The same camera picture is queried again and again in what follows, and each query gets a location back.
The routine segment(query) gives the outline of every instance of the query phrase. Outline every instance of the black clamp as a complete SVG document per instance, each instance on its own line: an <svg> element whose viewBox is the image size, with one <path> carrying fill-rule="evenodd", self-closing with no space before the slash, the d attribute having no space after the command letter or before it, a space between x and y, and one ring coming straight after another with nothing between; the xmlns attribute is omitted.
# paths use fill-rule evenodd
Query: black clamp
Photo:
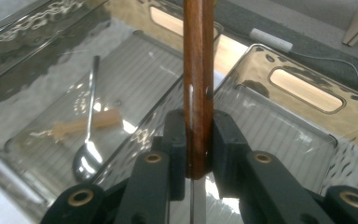
<svg viewBox="0 0 358 224"><path fill-rule="evenodd" d="M272 154L252 151L232 117L214 112L210 161L221 198L239 198L245 223L355 223L358 189L303 189ZM131 177L107 191L92 184L66 190L42 223L168 223L169 201L183 200L186 129L183 110L170 112L163 136L138 156Z"/></svg>

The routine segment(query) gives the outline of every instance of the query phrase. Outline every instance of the metal spoon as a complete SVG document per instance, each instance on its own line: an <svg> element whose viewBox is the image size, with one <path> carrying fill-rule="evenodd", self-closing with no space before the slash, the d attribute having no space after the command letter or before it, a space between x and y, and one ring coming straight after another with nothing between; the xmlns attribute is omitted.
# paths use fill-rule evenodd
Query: metal spoon
<svg viewBox="0 0 358 224"><path fill-rule="evenodd" d="M91 72L89 73L89 120L87 123L87 135L83 146L77 151L72 164L75 179L78 182L86 181L92 178L99 168L103 165L103 158L98 152L91 138L92 111L95 95L95 78L98 73L100 57L94 56Z"/></svg>

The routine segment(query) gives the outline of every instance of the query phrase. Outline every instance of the screw hole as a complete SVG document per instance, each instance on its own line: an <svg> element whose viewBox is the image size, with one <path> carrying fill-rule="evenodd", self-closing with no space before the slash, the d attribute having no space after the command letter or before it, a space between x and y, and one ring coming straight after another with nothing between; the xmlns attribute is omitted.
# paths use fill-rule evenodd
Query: screw hole
<svg viewBox="0 0 358 224"><path fill-rule="evenodd" d="M353 207L358 208L358 194L344 190L339 193L339 197L347 204L350 204Z"/></svg>
<svg viewBox="0 0 358 224"><path fill-rule="evenodd" d="M149 154L145 157L145 161L155 163L161 161L161 157L159 154Z"/></svg>
<svg viewBox="0 0 358 224"><path fill-rule="evenodd" d="M90 189L80 189L71 194L68 203L74 207L78 207L89 203L94 197L94 193Z"/></svg>
<svg viewBox="0 0 358 224"><path fill-rule="evenodd" d="M269 155L262 153L255 154L255 159L262 163L270 163L272 161L272 158Z"/></svg>

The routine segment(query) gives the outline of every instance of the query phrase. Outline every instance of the gray cable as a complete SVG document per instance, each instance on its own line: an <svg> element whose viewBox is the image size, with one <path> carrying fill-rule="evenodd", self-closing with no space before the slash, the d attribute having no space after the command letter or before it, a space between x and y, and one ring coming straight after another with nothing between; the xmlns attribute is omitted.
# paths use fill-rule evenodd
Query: gray cable
<svg viewBox="0 0 358 224"><path fill-rule="evenodd" d="M354 72L356 73L357 76L357 81L358 81L358 71L357 68L353 65L353 63L349 63L347 61L344 60L340 60L340 59L334 59L334 58L325 58L325 57L315 57L315 56L310 56L310 55L306 55L306 54L302 54L302 53L297 53L294 51L290 51L291 53L301 56L301 57L306 57L306 58L311 58L311 59L315 59L315 60L325 60L325 61L332 61L332 62L339 62L339 63L345 63L349 66L351 66L354 70Z"/></svg>
<svg viewBox="0 0 358 224"><path fill-rule="evenodd" d="M241 37L244 37L244 38L247 38L249 40L253 40L254 42L256 42L256 40L252 39L250 36L238 34L237 32L234 32L234 31L232 31L232 30L230 30L228 28L225 28L225 29L228 30L229 32L231 32L234 35L238 35L238 36L241 36ZM325 61L331 61L331 62L345 63L345 64L347 64L347 65L349 65L349 66L351 66L353 68L354 72L356 73L357 81L358 81L358 70L357 70L356 66L354 66L353 63L349 63L347 61L340 60L340 59L334 59L334 58L310 56L310 55L306 55L306 54L302 54L302 53L297 53L297 52L294 52L292 50L290 52L295 54L295 55L301 56L301 57L311 58L311 59L315 59L315 60L325 60Z"/></svg>

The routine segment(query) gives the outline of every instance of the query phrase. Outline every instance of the wooden rod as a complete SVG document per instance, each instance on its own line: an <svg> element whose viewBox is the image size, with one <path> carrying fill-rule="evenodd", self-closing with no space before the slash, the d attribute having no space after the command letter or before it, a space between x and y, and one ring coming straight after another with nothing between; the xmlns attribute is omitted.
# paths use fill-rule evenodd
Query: wooden rod
<svg viewBox="0 0 358 224"><path fill-rule="evenodd" d="M184 109L187 177L209 172L213 128L213 0L184 2Z"/></svg>

